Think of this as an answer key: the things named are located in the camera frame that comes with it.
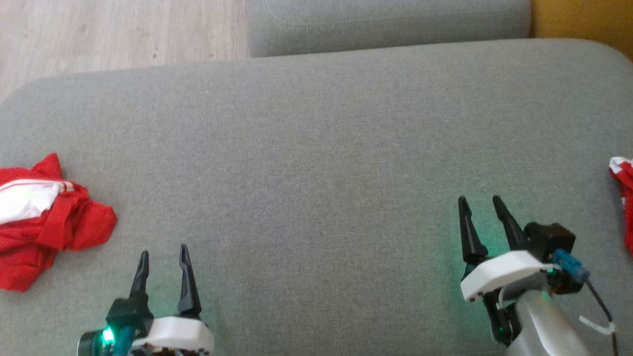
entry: yellow cushion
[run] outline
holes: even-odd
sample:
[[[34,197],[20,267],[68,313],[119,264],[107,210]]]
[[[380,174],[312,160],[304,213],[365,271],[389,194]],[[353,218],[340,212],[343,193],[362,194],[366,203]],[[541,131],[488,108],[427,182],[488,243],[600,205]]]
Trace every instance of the yellow cushion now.
[[[532,0],[532,36],[590,39],[633,60],[633,0]]]

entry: red garment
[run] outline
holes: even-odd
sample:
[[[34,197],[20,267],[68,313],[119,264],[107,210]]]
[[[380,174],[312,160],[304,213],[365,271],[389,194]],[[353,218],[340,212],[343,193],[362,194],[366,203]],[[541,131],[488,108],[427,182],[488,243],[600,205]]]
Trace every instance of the red garment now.
[[[63,182],[49,210],[0,225],[0,288],[26,291],[53,265],[60,250],[84,250],[106,242],[116,225],[114,210],[88,197],[88,190],[61,177],[56,153],[32,169],[0,168],[0,186],[18,179]]]
[[[613,157],[609,163],[611,175],[622,183],[622,205],[624,206],[624,245],[633,254],[633,167],[632,161]]]

